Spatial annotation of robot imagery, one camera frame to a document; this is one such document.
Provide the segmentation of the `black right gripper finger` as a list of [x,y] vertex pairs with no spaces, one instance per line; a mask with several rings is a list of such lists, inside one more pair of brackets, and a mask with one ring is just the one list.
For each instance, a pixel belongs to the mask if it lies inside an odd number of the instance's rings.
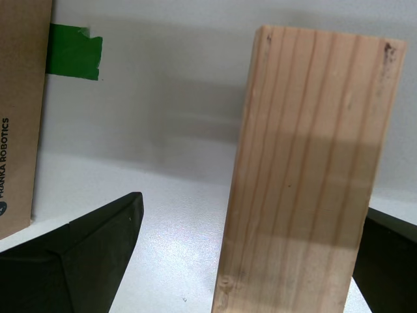
[[131,192],[1,253],[2,312],[109,312],[135,249],[143,195]]
[[372,312],[416,312],[416,225],[368,209],[353,278]]

